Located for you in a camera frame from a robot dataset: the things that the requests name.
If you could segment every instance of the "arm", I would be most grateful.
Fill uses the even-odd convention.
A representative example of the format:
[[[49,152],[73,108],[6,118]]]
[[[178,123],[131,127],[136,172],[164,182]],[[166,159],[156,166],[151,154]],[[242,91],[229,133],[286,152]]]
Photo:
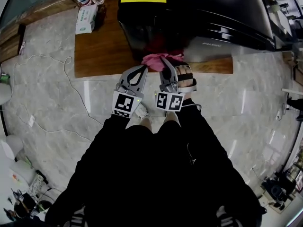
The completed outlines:
[[[194,104],[191,99],[183,102],[183,105],[190,104]],[[260,226],[262,216],[256,195],[233,168],[225,149],[197,107],[183,107],[177,116],[182,129],[190,137],[188,149],[196,159],[195,166],[201,168],[204,177],[212,184],[226,212],[244,227]]]
[[[96,170],[106,166],[111,160],[109,141],[113,134],[125,130],[130,119],[112,115],[104,122],[103,128],[96,135],[90,147],[86,150],[81,160],[77,163],[75,173],[72,175],[66,190],[57,198],[50,207],[45,217],[45,222],[52,225],[63,225],[71,219],[73,213],[82,208],[82,205],[91,199],[94,192],[95,180],[99,177]]]

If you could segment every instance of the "tissue box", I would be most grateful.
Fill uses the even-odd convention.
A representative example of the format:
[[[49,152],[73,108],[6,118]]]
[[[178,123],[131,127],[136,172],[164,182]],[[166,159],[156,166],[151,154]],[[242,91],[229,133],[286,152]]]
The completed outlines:
[[[97,5],[90,5],[80,8],[76,23],[76,35],[93,32],[97,11]]]

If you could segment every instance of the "wooden tabletop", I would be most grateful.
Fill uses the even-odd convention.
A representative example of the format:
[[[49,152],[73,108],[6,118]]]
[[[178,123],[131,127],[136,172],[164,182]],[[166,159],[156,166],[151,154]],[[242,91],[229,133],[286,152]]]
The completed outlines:
[[[96,21],[91,34],[76,35],[75,77],[121,74],[140,65],[132,52],[117,20],[118,0],[105,0],[106,15],[102,25]],[[190,63],[193,72],[232,74],[232,58]]]

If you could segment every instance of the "marble floor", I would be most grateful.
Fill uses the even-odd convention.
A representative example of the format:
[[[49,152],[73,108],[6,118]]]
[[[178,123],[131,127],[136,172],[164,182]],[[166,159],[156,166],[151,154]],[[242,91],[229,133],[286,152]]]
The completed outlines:
[[[65,189],[77,161],[110,116],[113,90],[120,77],[74,77],[76,17],[77,10],[73,9],[27,26],[24,55],[3,63],[4,72],[14,78],[12,99],[3,107],[8,132],[22,139],[23,154],[60,190]],[[14,66],[15,62],[22,64],[31,55],[40,54],[60,61],[72,57],[72,62],[66,65],[67,75],[90,116],[100,123],[88,117],[61,63],[33,57],[25,65]],[[280,52],[233,59],[232,75],[195,73],[198,91],[193,93],[193,100],[202,105],[202,115],[235,168],[247,184],[255,188],[260,183],[258,177],[271,175],[283,162],[298,127],[295,111],[288,111],[279,122],[275,120],[285,100],[281,88],[302,90],[302,87],[291,80],[291,70],[283,63]],[[163,112],[155,108],[153,99],[158,87],[159,75],[150,73],[144,88],[144,103],[150,107],[155,132],[164,120]],[[37,124],[33,127],[28,125],[30,115],[36,118]],[[138,122],[133,116],[129,125]],[[60,131],[62,129],[78,134]],[[216,156],[209,157],[215,162]]]

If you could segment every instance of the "pink towel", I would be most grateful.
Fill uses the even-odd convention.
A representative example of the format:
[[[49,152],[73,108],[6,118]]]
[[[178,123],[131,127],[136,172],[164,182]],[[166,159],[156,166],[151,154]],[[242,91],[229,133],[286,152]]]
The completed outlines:
[[[171,57],[177,61],[183,61],[183,55],[169,55],[169,54],[150,54],[147,56],[143,57],[142,65],[147,65],[153,70],[156,71],[162,71],[164,68],[164,65],[160,59],[160,57],[166,58],[166,57]]]

